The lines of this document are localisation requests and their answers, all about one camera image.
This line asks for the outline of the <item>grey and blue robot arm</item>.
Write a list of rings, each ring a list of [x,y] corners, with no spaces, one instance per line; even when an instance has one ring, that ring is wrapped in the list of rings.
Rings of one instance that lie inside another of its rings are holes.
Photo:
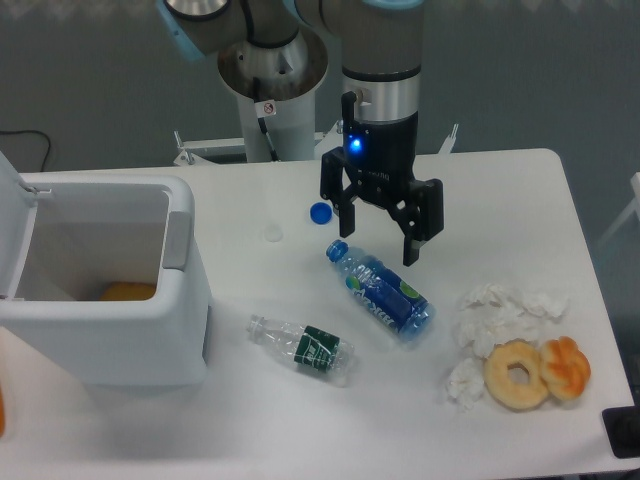
[[[320,194],[339,233],[355,229],[356,199],[387,211],[404,235],[403,262],[444,227],[443,186],[413,173],[424,5],[420,1],[162,1],[188,57],[216,55],[219,73],[249,119],[247,156],[283,158],[313,149],[312,116],[293,104],[311,97],[328,63],[320,33],[341,42],[342,143],[321,159]]]

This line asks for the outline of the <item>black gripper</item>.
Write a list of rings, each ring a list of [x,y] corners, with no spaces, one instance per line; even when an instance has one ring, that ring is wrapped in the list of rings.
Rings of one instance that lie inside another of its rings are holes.
[[[321,158],[320,195],[339,217],[339,235],[355,232],[354,200],[385,207],[404,234],[403,265],[444,229],[444,187],[440,179],[413,178],[418,115],[399,121],[366,122],[355,117],[356,93],[341,97],[343,147]]]

